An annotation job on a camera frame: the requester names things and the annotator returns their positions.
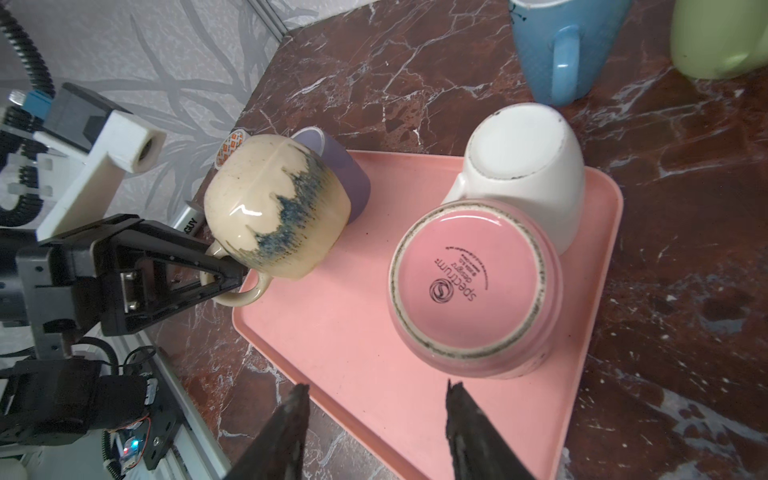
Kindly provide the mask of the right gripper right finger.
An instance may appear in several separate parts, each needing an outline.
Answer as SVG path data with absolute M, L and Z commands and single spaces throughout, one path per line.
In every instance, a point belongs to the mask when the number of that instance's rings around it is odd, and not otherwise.
M 535 479 L 462 382 L 448 382 L 445 404 L 455 479 Z

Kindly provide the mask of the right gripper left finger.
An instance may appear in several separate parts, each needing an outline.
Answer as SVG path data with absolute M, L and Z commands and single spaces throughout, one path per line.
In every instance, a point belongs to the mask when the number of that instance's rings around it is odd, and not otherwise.
M 224 479 L 302 478 L 310 416 L 309 390 L 307 384 L 293 387 Z

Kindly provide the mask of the pink patterned mug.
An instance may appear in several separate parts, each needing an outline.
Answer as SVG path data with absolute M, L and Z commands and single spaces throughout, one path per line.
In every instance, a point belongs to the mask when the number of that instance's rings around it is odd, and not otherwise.
M 511 379 L 546 362 L 564 276 L 529 215 L 499 200 L 462 200 L 407 230 L 388 297 L 396 332 L 420 360 L 455 376 Z

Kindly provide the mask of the light green mug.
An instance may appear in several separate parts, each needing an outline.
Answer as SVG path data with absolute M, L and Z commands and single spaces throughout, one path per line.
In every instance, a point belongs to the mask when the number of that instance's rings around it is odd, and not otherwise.
M 671 60 L 696 79 L 731 79 L 767 65 L 767 0 L 678 0 Z

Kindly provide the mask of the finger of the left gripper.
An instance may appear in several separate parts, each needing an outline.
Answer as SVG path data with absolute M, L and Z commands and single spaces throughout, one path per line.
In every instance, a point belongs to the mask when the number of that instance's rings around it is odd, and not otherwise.
M 129 281 L 176 282 L 181 270 L 194 277 L 202 271 L 226 281 L 242 282 L 247 269 L 232 259 L 206 253 L 209 245 L 157 221 L 136 214 L 116 214 L 114 225 L 124 227 L 113 236 L 113 277 Z
M 200 280 L 172 287 L 167 278 L 141 272 L 112 275 L 102 288 L 102 331 L 106 336 L 138 333 L 182 311 L 239 288 L 245 273 L 215 275 L 203 285 Z

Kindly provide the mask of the pink tray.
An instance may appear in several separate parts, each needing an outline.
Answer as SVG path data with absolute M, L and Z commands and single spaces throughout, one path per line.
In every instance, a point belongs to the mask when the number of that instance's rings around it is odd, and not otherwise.
M 356 151 L 372 184 L 363 214 L 325 260 L 274 280 L 233 312 L 235 329 L 406 479 L 454 475 L 446 439 L 449 378 L 418 359 L 388 311 L 388 269 L 408 228 L 445 197 L 459 156 Z M 562 257 L 565 298 L 553 348 L 532 373 L 463 384 L 525 467 L 555 477 L 623 211 L 614 180 L 586 169 L 580 229 Z

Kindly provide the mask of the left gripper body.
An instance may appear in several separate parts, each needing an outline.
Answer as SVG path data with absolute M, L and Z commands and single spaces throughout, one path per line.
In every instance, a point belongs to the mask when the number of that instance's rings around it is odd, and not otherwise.
M 156 239 L 141 230 L 76 230 L 39 241 L 14 232 L 14 324 L 34 357 L 63 360 L 94 326 L 108 336 L 156 323 Z

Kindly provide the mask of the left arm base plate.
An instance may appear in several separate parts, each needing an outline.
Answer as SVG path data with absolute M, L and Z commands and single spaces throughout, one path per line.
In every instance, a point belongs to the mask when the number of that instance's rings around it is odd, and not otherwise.
M 126 479 L 140 466 L 147 471 L 156 470 L 171 450 L 184 421 L 182 409 L 155 360 L 131 360 L 122 373 L 146 380 L 147 394 L 144 410 L 137 420 L 121 429 L 102 433 L 103 462 L 113 479 Z

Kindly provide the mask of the blue mug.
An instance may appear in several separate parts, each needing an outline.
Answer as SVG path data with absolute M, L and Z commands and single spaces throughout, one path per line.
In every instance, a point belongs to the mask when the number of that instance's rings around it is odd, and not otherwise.
M 630 7 L 629 0 L 510 1 L 515 48 L 534 100 L 563 107 L 586 96 Z

